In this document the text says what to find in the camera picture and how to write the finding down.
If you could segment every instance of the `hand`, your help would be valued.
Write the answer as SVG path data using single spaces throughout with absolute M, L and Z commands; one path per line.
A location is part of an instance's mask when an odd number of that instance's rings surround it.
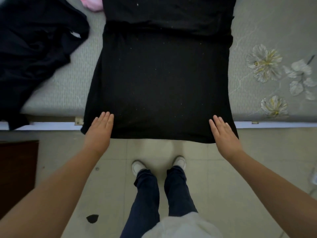
M 108 149 L 113 127 L 114 115 L 102 112 L 100 117 L 95 117 L 85 135 L 83 149 L 97 152 L 100 157 Z
M 225 123 L 221 117 L 213 116 L 216 123 L 209 120 L 212 134 L 214 135 L 219 153 L 226 159 L 232 158 L 238 152 L 244 152 L 242 145 L 236 135 L 232 132 L 228 123 Z

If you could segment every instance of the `gray mattress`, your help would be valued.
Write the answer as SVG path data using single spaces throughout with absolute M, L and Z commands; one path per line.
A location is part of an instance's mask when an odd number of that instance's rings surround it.
M 68 0 L 87 15 L 90 36 L 71 56 L 71 63 L 56 71 L 38 88 L 22 112 L 38 116 L 83 116 L 90 82 L 102 48 L 104 13 L 86 10 L 79 0 Z M 317 121 L 317 86 L 305 87 L 297 96 L 290 93 L 291 79 L 283 65 L 317 54 L 317 0 L 237 0 L 232 23 L 233 45 L 229 59 L 229 98 L 235 121 L 281 120 Z M 253 47 L 263 44 L 282 56 L 279 80 L 261 83 L 248 67 L 247 55 Z M 311 77 L 317 81 L 317 57 L 310 66 Z M 307 100 L 305 91 L 316 96 Z M 272 119 L 261 109 L 261 101 L 277 95 L 287 103 L 288 116 Z

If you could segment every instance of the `tiled floor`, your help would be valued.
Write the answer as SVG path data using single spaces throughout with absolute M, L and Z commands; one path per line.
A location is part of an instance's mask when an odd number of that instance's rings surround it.
M 240 129 L 248 154 L 305 192 L 317 161 L 317 128 Z M 0 132 L 0 140 L 40 140 L 37 184 L 81 147 L 80 132 Z M 176 155 L 187 159 L 187 184 L 200 215 L 215 224 L 224 237 L 278 238 L 282 230 L 248 184 L 225 161 L 215 144 L 172 140 L 111 140 L 87 181 L 64 238 L 119 237 L 136 196 L 131 163 L 140 159 L 158 178 L 161 217 L 168 204 L 163 184 Z M 99 214 L 96 223 L 86 217 Z

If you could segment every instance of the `jeans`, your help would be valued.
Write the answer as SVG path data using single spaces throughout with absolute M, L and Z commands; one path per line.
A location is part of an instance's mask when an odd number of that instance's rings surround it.
M 159 221 L 159 187 L 149 169 L 138 173 L 134 185 L 138 189 L 129 218 L 120 238 L 141 238 Z M 173 166 L 167 171 L 164 191 L 168 199 L 169 216 L 184 216 L 197 212 L 186 184 L 182 168 Z

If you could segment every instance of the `shoe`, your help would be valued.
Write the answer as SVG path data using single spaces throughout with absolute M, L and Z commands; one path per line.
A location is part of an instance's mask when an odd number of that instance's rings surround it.
M 183 156 L 177 156 L 174 160 L 173 166 L 179 166 L 180 168 L 182 168 L 183 170 L 186 169 L 186 160 Z
M 132 172 L 135 177 L 137 177 L 138 173 L 144 169 L 147 169 L 147 168 L 141 161 L 136 160 L 132 163 Z

